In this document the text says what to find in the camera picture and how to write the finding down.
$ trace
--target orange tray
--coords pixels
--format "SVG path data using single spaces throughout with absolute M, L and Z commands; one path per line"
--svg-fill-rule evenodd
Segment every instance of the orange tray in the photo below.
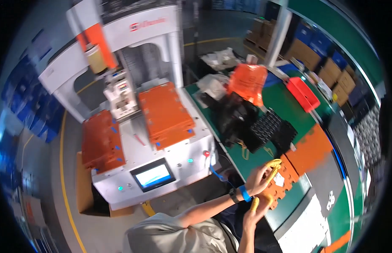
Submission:
M 289 150 L 286 156 L 300 176 L 323 164 L 325 157 L 333 150 L 319 124 L 315 124 L 295 147 L 296 151 Z
M 150 143 L 164 149 L 195 135 L 195 123 L 183 107 L 172 82 L 138 94 Z
M 82 124 L 82 163 L 98 173 L 126 164 L 120 139 L 119 123 L 108 110 L 85 120 Z
M 292 187 L 291 183 L 295 183 L 299 179 L 298 174 L 296 173 L 294 167 L 290 164 L 286 156 L 282 155 L 280 159 L 282 160 L 282 163 L 278 173 L 280 173 L 280 175 L 284 177 L 283 187 L 276 185 L 274 180 L 272 179 L 269 182 L 268 187 L 266 187 L 266 189 L 264 189 L 263 191 L 266 194 L 272 195 L 274 198 L 273 203 L 270 206 L 270 209 L 272 210 L 277 207 L 278 199 L 283 199 L 284 196 L 286 195 L 286 191 L 289 191 L 291 189 Z

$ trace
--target worker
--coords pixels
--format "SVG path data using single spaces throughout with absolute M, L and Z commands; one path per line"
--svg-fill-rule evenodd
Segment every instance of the worker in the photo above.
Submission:
M 123 253 L 253 253 L 256 224 L 273 201 L 273 197 L 261 193 L 273 177 L 273 173 L 267 175 L 269 171 L 268 165 L 257 168 L 245 185 L 230 194 L 193 206 L 175 217 L 157 213 L 141 221 L 125 233 Z M 251 208 L 244 213 L 240 241 L 228 226 L 212 219 L 255 195 L 259 198 L 254 198 Z

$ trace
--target gray t-shirt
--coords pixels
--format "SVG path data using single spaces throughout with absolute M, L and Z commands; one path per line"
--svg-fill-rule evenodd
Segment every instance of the gray t-shirt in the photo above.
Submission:
M 180 221 L 163 213 L 149 217 L 126 231 L 123 253 L 235 253 L 238 242 L 227 227 L 208 219 L 184 228 Z

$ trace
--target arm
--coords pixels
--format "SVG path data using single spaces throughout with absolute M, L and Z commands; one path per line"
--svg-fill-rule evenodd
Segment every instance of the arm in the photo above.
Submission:
M 236 197 L 239 201 L 244 200 L 239 189 L 237 189 Z M 176 216 L 176 218 L 181 221 L 183 227 L 188 227 L 205 221 L 234 204 L 235 203 L 229 194 L 226 194 L 216 199 L 195 205 Z
M 250 210 L 244 215 L 243 231 L 241 242 L 239 243 L 238 253 L 254 253 L 254 238 L 256 224 L 262 217 L 268 212 L 270 205 L 273 202 L 273 197 L 270 195 L 265 195 L 263 193 L 259 194 L 253 200 Z
M 245 188 L 249 196 L 254 196 L 261 193 L 268 186 L 270 181 L 268 180 L 269 177 L 263 179 L 263 176 L 269 168 L 269 166 L 265 165 L 261 168 L 255 169 L 249 175 L 245 183 Z M 239 189 L 237 189 L 236 197 L 239 201 L 244 200 Z M 183 227 L 188 227 L 205 221 L 232 205 L 234 205 L 234 201 L 227 194 L 205 203 L 193 206 L 184 211 L 182 214 L 176 216 L 176 218 L 181 221 Z
M 254 253 L 255 246 L 254 246 L 254 236 L 255 231 L 243 231 L 241 242 L 239 244 L 238 253 Z

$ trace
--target white machine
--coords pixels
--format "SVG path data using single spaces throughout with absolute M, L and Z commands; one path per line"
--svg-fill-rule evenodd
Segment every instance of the white machine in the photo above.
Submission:
M 102 23 L 96 4 L 95 0 L 82 0 L 73 7 L 85 30 Z M 73 33 L 78 35 L 81 31 L 77 27 L 77 18 L 72 17 L 71 10 L 67 12 L 67 18 Z M 116 76 L 108 80 L 110 84 L 104 91 L 111 104 L 113 116 L 122 119 L 136 111 L 135 92 L 171 81 L 175 84 L 183 106 L 195 122 L 195 136 L 159 151 L 149 142 L 143 116 L 136 117 L 135 114 L 134 118 L 120 123 L 126 165 L 101 174 L 92 171 L 93 185 L 112 210 L 139 204 L 203 179 L 211 173 L 210 162 L 216 167 L 219 166 L 216 164 L 216 155 L 207 153 L 215 150 L 213 134 L 183 88 L 180 18 L 178 6 L 167 5 L 132 13 L 102 26 L 110 51 L 118 54 L 124 70 L 127 71 L 126 74 L 115 73 Z M 122 49 L 147 43 L 157 46 L 159 58 L 169 66 L 169 73 L 162 79 L 153 78 L 142 83 L 140 88 L 132 88 L 133 82 L 129 76 L 135 73 L 129 72 L 130 66 L 123 59 L 125 56 L 122 56 Z M 92 112 L 75 93 L 74 82 L 87 69 L 87 59 L 76 42 L 55 58 L 39 76 L 48 92 L 54 94 L 81 123 L 88 119 Z
M 136 96 L 131 83 L 126 77 L 126 71 L 121 70 L 111 74 L 103 94 L 110 102 L 110 112 L 116 119 L 122 119 L 138 110 Z
M 67 19 L 75 36 L 83 29 L 102 24 L 96 0 L 82 0 L 67 11 Z M 162 61 L 169 63 L 170 81 L 183 87 L 180 51 L 180 11 L 176 5 L 161 6 L 132 13 L 102 26 L 104 39 L 110 52 L 125 47 L 138 47 L 146 43 L 155 44 Z M 88 60 L 79 42 L 72 44 L 58 55 L 40 74 L 39 80 L 50 94 L 54 94 L 64 108 L 80 123 L 91 117 L 91 110 L 82 103 L 74 90 L 77 77 L 88 70 Z
M 195 136 L 157 151 L 149 143 L 143 116 L 120 124 L 126 165 L 97 174 L 92 182 L 112 210 L 136 205 L 189 185 L 210 175 L 210 162 L 219 167 L 213 149 L 214 136 L 193 108 L 183 88 L 179 98 L 195 122 Z

